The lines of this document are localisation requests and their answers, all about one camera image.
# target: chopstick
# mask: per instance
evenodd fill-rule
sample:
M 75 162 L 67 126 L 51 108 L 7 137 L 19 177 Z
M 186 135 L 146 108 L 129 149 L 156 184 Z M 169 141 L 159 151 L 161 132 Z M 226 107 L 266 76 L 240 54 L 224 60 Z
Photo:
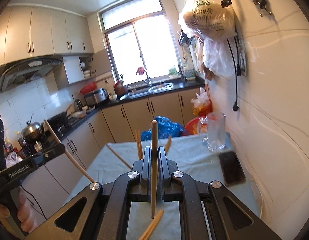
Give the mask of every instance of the chopstick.
M 155 218 L 156 212 L 156 196 L 157 196 L 157 176 L 158 176 L 158 164 L 157 164 L 157 151 L 158 151 L 158 122 L 152 121 L 151 123 L 151 218 Z
M 139 130 L 136 130 L 136 146 L 138 148 L 138 157 L 139 160 L 143 159 L 143 153 L 142 153 L 142 145 L 141 145 L 141 134 Z
M 154 220 L 151 221 L 148 228 L 144 231 L 144 233 L 141 235 L 139 240 L 148 240 L 150 238 L 153 231 L 156 229 L 157 225 L 159 224 L 163 214 L 164 214 L 164 211 L 160 209 L 158 213 L 156 214 L 156 216 L 154 217 Z
M 120 161 L 122 161 L 130 170 L 132 170 L 132 167 L 123 158 L 121 158 L 120 155 L 118 155 L 107 143 L 105 145 L 114 155 L 118 157 Z
M 53 131 L 53 129 L 51 128 L 51 126 L 48 123 L 48 121 L 44 120 L 44 123 L 48 127 L 48 129 L 49 129 L 51 135 L 53 136 L 53 138 L 55 139 L 55 141 L 58 142 L 58 143 L 62 143 L 60 141 L 60 139 L 58 138 L 58 136 Z M 95 182 L 95 180 L 85 171 L 84 168 L 81 167 L 81 165 L 73 158 L 73 156 L 70 154 L 70 152 L 68 152 L 67 149 L 65 149 L 65 154 L 70 159 L 70 161 L 79 169 L 79 171 L 81 171 L 81 173 L 88 178 L 88 180 L 90 180 L 91 182 Z
M 168 137 L 168 141 L 165 144 L 165 153 L 167 154 L 171 145 L 171 135 Z

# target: round metal pivot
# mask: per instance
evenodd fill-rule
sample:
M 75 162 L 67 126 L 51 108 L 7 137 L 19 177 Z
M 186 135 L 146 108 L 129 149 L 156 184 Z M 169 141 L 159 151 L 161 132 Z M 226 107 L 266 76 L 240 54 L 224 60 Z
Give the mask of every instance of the round metal pivot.
M 136 171 L 130 171 L 129 173 L 128 173 L 128 177 L 129 178 L 135 178 L 135 177 L 137 177 L 138 176 L 138 172 L 136 172 Z
M 90 187 L 90 189 L 92 189 L 92 190 L 96 190 L 96 189 L 100 188 L 100 183 L 98 183 L 98 182 L 93 182 L 93 183 L 91 183 L 91 184 L 89 185 L 89 187 Z
M 221 182 L 215 180 L 215 181 L 211 182 L 211 186 L 214 187 L 214 188 L 220 188 Z
M 183 176 L 183 173 L 181 171 L 175 171 L 173 173 L 173 176 L 175 176 L 176 178 L 181 178 Z

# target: tile backsplash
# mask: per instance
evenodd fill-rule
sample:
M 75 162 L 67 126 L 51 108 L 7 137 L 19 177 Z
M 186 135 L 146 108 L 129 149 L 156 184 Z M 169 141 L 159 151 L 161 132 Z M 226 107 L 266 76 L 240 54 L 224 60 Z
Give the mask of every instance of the tile backsplash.
M 5 137 L 14 147 L 20 148 L 15 132 L 22 131 L 32 114 L 32 121 L 41 123 L 44 119 L 65 111 L 73 103 L 73 97 L 78 97 L 85 104 L 83 95 L 79 93 L 81 88 L 94 80 L 111 75 L 112 73 L 108 72 L 58 90 L 52 72 L 44 78 L 0 93 L 0 114 L 4 123 Z M 114 93 L 113 85 L 113 77 L 108 78 L 107 82 L 98 83 L 98 87 L 107 89 L 109 93 Z

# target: black smartphone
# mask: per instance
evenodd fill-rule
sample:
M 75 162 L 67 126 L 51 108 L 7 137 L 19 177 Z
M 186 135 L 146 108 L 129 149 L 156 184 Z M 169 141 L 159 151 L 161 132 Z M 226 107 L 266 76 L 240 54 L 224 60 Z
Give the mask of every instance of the black smartphone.
M 226 186 L 246 181 L 246 176 L 234 151 L 220 153 L 219 160 Z

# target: black cable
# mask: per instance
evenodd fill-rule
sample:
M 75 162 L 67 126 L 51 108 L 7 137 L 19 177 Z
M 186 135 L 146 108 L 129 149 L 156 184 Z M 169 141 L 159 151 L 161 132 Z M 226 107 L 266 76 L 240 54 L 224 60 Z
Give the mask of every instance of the black cable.
M 44 212 L 43 212 L 43 210 L 42 210 L 40 204 L 38 203 L 38 201 L 37 201 L 36 198 L 34 197 L 34 195 L 32 195 L 29 191 L 27 191 L 22 185 L 20 185 L 20 187 L 21 187 L 26 193 L 30 194 L 31 197 L 33 197 L 34 201 L 38 204 L 38 206 L 39 206 L 39 208 L 40 208 L 40 210 L 41 210 L 41 212 L 42 212 L 42 215 L 44 216 L 44 218 L 45 218 L 46 220 L 48 220 L 47 217 L 45 216 L 45 214 L 44 214 Z
M 231 49 L 230 42 L 229 42 L 228 39 L 227 39 L 227 42 L 228 42 L 229 49 L 230 49 L 230 52 L 231 52 L 232 60 L 233 60 L 233 62 L 234 62 L 235 78 L 236 78 L 236 101 L 235 101 L 235 104 L 234 104 L 232 110 L 238 111 L 239 106 L 238 106 L 238 85 L 237 85 L 237 69 L 236 69 L 236 62 L 235 62 L 234 54 L 232 53 L 232 49 Z
M 241 68 L 239 66 L 239 49 L 236 37 L 234 37 L 236 49 L 237 49 L 237 76 L 241 76 Z

